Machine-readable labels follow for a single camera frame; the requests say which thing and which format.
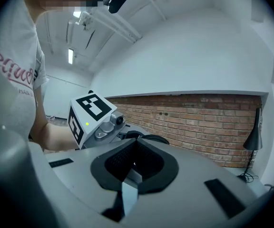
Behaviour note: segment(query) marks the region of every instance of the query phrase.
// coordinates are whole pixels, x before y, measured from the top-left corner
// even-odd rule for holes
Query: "lamp shade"
[[[247,140],[243,144],[244,148],[247,150],[255,151],[260,150],[262,148],[262,137],[260,133],[260,117],[261,117],[261,109],[257,108],[255,113],[255,121],[254,126],[249,134]]]

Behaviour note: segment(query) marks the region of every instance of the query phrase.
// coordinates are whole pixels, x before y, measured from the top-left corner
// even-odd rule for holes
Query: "brick wall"
[[[250,95],[155,95],[109,98],[127,122],[165,137],[221,166],[245,167],[243,143],[253,128],[261,98]]]

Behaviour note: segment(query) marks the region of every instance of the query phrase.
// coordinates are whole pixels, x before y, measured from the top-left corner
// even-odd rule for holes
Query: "person's neck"
[[[31,19],[34,23],[37,22],[39,16],[46,12],[35,0],[24,0]]]

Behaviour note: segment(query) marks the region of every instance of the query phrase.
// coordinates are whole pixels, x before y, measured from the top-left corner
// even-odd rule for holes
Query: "person's arm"
[[[32,139],[46,150],[61,151],[78,148],[69,127],[60,127],[48,123],[43,107],[41,87],[35,90],[35,96],[38,107],[36,119],[30,131]]]

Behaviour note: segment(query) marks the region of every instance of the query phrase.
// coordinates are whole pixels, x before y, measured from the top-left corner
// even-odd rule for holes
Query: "fluorescent light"
[[[81,16],[81,11],[76,11],[76,12],[74,12],[74,16],[77,17],[77,18],[80,18],[80,16]]]
[[[68,63],[72,64],[72,61],[74,59],[74,51],[72,49],[68,49]]]

